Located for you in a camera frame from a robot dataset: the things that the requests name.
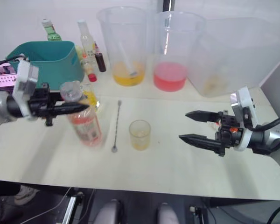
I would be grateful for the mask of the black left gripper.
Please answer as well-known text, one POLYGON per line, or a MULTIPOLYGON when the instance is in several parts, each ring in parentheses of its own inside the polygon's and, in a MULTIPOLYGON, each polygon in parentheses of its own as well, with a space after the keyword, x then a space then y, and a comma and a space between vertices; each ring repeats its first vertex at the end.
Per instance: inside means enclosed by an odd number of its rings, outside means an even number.
POLYGON ((63 103, 56 106, 58 101, 63 101, 60 93, 51 92, 49 84, 42 83, 41 88, 36 88, 29 100, 31 114, 34 117, 45 119, 46 126, 53 126, 53 118, 57 115, 78 113, 89 108, 89 105, 81 103, 63 103))

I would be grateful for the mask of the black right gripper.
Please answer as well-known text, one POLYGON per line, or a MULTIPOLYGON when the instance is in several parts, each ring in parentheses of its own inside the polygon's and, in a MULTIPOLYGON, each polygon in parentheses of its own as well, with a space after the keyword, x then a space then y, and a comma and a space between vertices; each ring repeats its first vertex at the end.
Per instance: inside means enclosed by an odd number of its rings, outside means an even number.
POLYGON ((191 146, 213 151, 224 157, 225 149, 237 146, 242 139, 243 128, 240 127, 235 116, 228 115, 228 111, 214 113, 198 110, 188 112, 185 116, 198 122, 217 122, 219 124, 215 139, 220 142, 220 149, 218 149, 218 141, 208 139, 206 136, 197 134, 179 135, 182 141, 191 146))

